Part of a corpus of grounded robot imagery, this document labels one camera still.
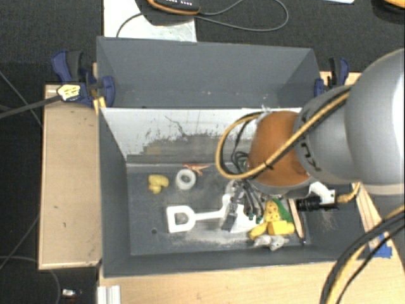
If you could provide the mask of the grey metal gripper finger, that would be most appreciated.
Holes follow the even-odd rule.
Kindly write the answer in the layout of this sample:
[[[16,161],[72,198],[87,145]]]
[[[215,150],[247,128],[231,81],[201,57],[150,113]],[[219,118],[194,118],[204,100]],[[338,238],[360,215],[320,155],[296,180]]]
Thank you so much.
[[[234,226],[236,219],[236,216],[227,215],[221,225],[221,230],[230,232],[232,230],[232,227]]]

